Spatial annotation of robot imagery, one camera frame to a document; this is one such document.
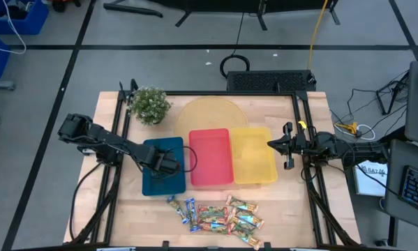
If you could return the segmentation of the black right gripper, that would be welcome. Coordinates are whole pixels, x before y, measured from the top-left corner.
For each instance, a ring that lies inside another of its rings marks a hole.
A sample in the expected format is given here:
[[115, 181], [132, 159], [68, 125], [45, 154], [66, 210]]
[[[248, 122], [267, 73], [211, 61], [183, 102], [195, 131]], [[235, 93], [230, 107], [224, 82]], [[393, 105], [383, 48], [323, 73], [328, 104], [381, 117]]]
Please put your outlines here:
[[284, 163], [284, 169], [286, 170], [294, 168], [294, 158], [292, 157], [293, 153], [302, 155], [304, 151], [308, 150], [306, 137], [302, 133], [298, 133], [292, 137], [292, 131], [293, 124], [291, 122], [287, 122], [283, 126], [283, 137], [267, 142], [269, 147], [286, 156], [286, 161]]

